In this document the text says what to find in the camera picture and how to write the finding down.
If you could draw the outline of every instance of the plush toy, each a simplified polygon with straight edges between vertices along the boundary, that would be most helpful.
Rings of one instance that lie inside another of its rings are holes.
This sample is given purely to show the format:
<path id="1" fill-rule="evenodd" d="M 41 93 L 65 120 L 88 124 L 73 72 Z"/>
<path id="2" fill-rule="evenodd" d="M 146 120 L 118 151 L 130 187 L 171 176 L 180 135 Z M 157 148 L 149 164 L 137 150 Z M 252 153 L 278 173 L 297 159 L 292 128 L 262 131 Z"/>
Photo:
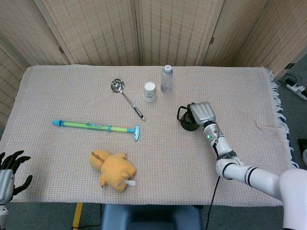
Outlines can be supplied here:
<path id="1" fill-rule="evenodd" d="M 101 186 L 108 184 L 118 191 L 125 190 L 127 180 L 136 172 L 135 167 L 126 161 L 125 157 L 125 153 L 110 155 L 101 149 L 91 152 L 89 162 L 95 170 L 101 171 Z"/>

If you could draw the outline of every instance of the white paper cup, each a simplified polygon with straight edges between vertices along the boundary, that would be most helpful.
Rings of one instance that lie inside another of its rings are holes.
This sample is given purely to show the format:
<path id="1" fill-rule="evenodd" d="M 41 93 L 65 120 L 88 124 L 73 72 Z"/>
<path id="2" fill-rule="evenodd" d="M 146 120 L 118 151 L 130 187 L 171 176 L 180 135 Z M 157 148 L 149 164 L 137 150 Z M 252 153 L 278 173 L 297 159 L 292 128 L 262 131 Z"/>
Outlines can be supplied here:
<path id="1" fill-rule="evenodd" d="M 157 90 L 153 82 L 149 81 L 145 83 L 143 98 L 147 102 L 153 102 L 157 98 Z"/>

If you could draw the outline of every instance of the green toy syringe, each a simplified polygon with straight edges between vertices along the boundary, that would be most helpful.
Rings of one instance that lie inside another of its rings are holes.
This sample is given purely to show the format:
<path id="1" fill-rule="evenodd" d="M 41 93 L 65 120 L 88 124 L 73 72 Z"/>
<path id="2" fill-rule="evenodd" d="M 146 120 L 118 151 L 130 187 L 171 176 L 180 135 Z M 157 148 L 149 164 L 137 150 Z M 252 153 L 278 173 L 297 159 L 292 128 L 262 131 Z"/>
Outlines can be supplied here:
<path id="1" fill-rule="evenodd" d="M 134 133 L 134 140 L 137 141 L 140 136 L 140 127 L 135 126 L 135 128 L 118 128 L 112 126 L 103 126 L 103 125 L 96 125 L 92 123 L 78 123 L 78 122 L 71 122 L 71 121 L 63 121 L 63 120 L 55 120 L 52 123 L 56 126 L 69 126 L 69 127 L 78 127 L 78 128 L 91 128 L 91 129 L 98 129 L 104 131 L 116 131 L 116 132 L 124 132 L 124 133 Z"/>

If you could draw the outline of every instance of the ladle handle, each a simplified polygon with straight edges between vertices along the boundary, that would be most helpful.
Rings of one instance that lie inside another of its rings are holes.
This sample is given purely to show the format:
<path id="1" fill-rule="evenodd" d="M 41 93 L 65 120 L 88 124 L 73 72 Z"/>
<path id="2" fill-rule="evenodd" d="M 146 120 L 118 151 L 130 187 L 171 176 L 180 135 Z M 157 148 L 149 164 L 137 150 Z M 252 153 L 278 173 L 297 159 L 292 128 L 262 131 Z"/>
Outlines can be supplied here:
<path id="1" fill-rule="evenodd" d="M 140 112 L 140 110 L 135 107 L 135 105 L 129 100 L 129 98 L 124 94 L 124 92 L 121 92 L 121 94 L 126 98 L 127 102 L 129 102 L 129 104 L 131 105 L 131 107 L 134 109 L 134 111 L 137 113 L 137 115 L 139 115 L 139 117 L 145 121 L 145 117 L 143 116 L 143 114 Z"/>

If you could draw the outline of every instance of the table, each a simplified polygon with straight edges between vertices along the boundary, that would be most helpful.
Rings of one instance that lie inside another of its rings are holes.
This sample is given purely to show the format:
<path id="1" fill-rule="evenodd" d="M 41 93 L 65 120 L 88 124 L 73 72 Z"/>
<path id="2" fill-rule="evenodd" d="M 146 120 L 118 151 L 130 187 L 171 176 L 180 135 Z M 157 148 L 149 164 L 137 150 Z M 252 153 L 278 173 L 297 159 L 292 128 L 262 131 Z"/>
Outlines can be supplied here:
<path id="1" fill-rule="evenodd" d="M 280 101 L 265 68 L 174 67 L 174 88 L 161 93 L 162 67 L 34 66 L 24 74 L 0 149 L 25 150 L 15 184 L 33 175 L 15 200 L 105 204 L 207 205 L 217 180 L 216 156 L 201 129 L 184 130 L 176 120 L 181 105 L 208 101 L 229 144 L 246 165 L 280 174 L 292 167 L 287 127 L 278 119 Z M 110 83 L 121 78 L 125 94 L 146 117 L 143 122 Z M 142 98 L 153 81 L 158 96 Z M 52 120 L 134 127 L 133 134 L 56 127 Z M 117 192 L 101 188 L 89 153 L 125 152 L 136 167 L 136 186 Z M 222 179 L 214 203 L 277 206 L 281 202 L 237 181 Z"/>

